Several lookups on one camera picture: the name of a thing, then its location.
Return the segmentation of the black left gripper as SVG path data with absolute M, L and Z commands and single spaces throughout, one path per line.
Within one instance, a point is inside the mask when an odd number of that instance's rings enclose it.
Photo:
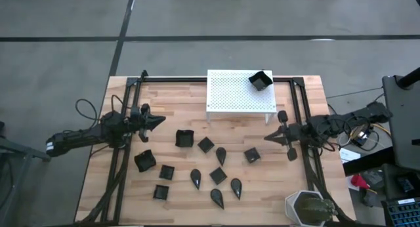
M 145 122 L 140 126 L 140 117 L 144 118 Z M 135 129 L 138 133 L 142 142 L 147 142 L 149 138 L 147 137 L 147 131 L 153 131 L 158 125 L 163 123 L 166 120 L 165 116 L 162 115 L 152 115 L 151 108 L 149 104 L 143 104 L 141 108 L 139 107 L 132 107 L 130 112 L 130 123 L 131 127 Z

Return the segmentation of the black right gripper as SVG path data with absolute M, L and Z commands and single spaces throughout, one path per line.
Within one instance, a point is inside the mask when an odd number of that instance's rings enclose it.
M 288 125 L 287 140 L 286 137 L 279 137 L 287 131 L 287 112 L 285 110 L 280 110 L 277 117 L 280 122 L 280 126 L 275 132 L 265 136 L 264 140 L 275 142 L 281 144 L 282 146 L 287 146 L 287 158 L 290 161 L 294 161 L 297 159 L 297 152 L 291 142 L 299 141 L 308 144 L 310 142 L 310 125 L 301 125 L 298 123 Z

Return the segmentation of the black fluted square bowl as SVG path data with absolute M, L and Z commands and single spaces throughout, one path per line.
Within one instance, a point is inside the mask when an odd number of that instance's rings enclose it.
M 184 148 L 192 147 L 194 145 L 194 131 L 193 130 L 178 130 L 176 132 L 175 146 Z
M 134 156 L 134 161 L 140 173 L 156 166 L 156 159 L 151 150 L 145 150 L 141 154 Z
M 257 91 L 263 91 L 273 84 L 273 80 L 262 70 L 249 77 L 248 80 Z

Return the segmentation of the small black square plate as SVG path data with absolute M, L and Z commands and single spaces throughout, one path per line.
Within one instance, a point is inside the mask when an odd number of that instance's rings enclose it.
M 200 150 L 202 152 L 204 152 L 205 154 L 207 152 L 209 152 L 213 147 L 215 146 L 215 144 L 206 136 L 205 138 L 203 138 L 199 143 L 198 143 L 198 147 L 200 148 Z
M 218 167 L 217 169 L 212 171 L 209 174 L 209 176 L 211 177 L 211 179 L 216 185 L 219 185 L 221 182 L 223 182 L 227 178 L 227 175 L 225 174 L 225 172 L 222 170 L 221 167 Z
M 169 187 L 157 184 L 154 190 L 153 198 L 166 200 L 169 193 Z
M 168 165 L 162 165 L 159 177 L 165 180 L 172 180 L 175 168 Z
M 244 151 L 244 156 L 249 164 L 254 163 L 261 158 L 256 147 Z

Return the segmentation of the black teardrop plate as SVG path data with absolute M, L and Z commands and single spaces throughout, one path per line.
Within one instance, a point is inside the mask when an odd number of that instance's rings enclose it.
M 199 190 L 201 184 L 201 172 L 198 169 L 193 169 L 190 173 L 190 178 L 196 189 Z
M 223 196 L 222 196 L 222 192 L 219 189 L 212 189 L 210 192 L 210 196 L 211 199 L 213 200 L 213 202 L 219 206 L 221 209 L 224 209 L 224 201 L 223 201 Z
M 227 156 L 227 152 L 226 152 L 225 148 L 223 148 L 223 147 L 217 148 L 216 157 L 217 157 L 221 166 L 224 165 L 224 162 L 226 160 L 226 156 Z
M 238 178 L 233 178 L 230 182 L 230 186 L 232 191 L 234 192 L 235 196 L 238 199 L 241 199 L 242 194 L 242 182 Z

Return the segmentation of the white perforated metal shelf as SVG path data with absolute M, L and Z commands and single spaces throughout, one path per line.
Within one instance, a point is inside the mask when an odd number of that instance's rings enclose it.
M 263 91 L 257 91 L 248 78 L 261 70 L 208 70 L 206 117 L 212 114 L 264 114 L 268 123 L 277 113 L 274 78 L 272 71 L 264 71 L 273 84 Z

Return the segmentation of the white paper sheet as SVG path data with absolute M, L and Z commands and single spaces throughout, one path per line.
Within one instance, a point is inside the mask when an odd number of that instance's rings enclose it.
M 342 163 L 347 163 L 349 161 L 357 160 L 361 158 L 361 154 L 341 148 L 339 150 L 339 155 Z

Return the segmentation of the small electronics box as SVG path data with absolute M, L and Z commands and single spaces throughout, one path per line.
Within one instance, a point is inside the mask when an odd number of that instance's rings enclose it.
M 363 146 L 371 134 L 369 125 L 360 125 L 350 132 L 350 143 L 355 146 Z

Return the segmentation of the green cactus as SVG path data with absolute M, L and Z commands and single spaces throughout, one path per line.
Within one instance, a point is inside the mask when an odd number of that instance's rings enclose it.
M 317 197 L 306 197 L 296 202 L 295 210 L 303 224 L 314 226 L 319 226 L 338 214 L 331 200 Z

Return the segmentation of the red object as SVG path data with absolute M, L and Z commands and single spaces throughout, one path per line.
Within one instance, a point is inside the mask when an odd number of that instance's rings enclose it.
M 350 179 L 350 183 L 354 187 L 363 188 L 363 189 L 370 189 L 370 185 L 363 179 L 360 174 L 353 175 Z

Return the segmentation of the dark grey desk panel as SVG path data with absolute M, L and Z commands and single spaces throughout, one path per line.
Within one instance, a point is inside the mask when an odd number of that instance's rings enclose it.
M 402 89 L 396 78 L 382 78 L 385 103 L 392 113 L 389 120 L 395 163 L 420 171 L 420 82 Z

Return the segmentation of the grey metal stand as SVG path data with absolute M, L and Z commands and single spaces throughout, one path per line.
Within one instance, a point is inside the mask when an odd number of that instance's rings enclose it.
M 0 180 L 5 165 L 9 172 L 9 189 L 0 199 L 0 227 L 7 227 L 12 216 L 20 189 L 33 158 L 49 162 L 51 157 L 46 153 L 8 140 L 3 134 L 5 123 L 0 121 Z

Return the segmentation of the black pole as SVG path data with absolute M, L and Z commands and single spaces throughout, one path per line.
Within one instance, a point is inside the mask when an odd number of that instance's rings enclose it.
M 405 76 L 396 75 L 395 79 L 396 84 L 401 89 L 410 89 L 412 88 L 414 83 L 420 81 L 420 67 L 418 67 L 417 69 L 413 70 Z

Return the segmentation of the backlit keyboard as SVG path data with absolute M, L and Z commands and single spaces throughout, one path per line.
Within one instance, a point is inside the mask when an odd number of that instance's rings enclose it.
M 385 223 L 392 227 L 420 227 L 420 197 L 381 202 Z

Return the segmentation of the black aluminium rig frame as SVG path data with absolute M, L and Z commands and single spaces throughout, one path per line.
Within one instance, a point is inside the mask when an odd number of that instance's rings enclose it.
M 128 169 L 124 185 L 111 197 L 106 216 L 98 223 L 111 226 L 154 225 L 286 225 L 287 196 L 308 187 L 301 157 L 290 161 L 286 147 L 268 142 L 264 137 L 278 128 L 272 117 L 265 123 L 261 113 L 214 113 L 206 117 L 207 80 L 205 77 L 147 77 L 140 88 L 140 103 L 151 106 L 152 113 L 166 120 L 149 133 L 143 143 L 134 136 L 127 156 Z M 216 185 L 209 174 L 220 167 L 215 151 L 206 154 L 198 146 L 178 148 L 178 130 L 194 131 L 194 140 L 206 136 L 216 147 L 223 147 L 227 158 L 222 170 L 227 179 Z M 244 151 L 254 148 L 261 158 L 249 164 Z M 134 156 L 151 150 L 156 166 L 140 173 Z M 161 166 L 175 168 L 172 180 L 159 177 Z M 193 169 L 201 172 L 200 189 L 190 178 Z M 241 199 L 230 182 L 242 183 Z M 166 200 L 154 199 L 156 185 L 169 187 Z M 212 189 L 222 192 L 224 209 L 211 199 Z

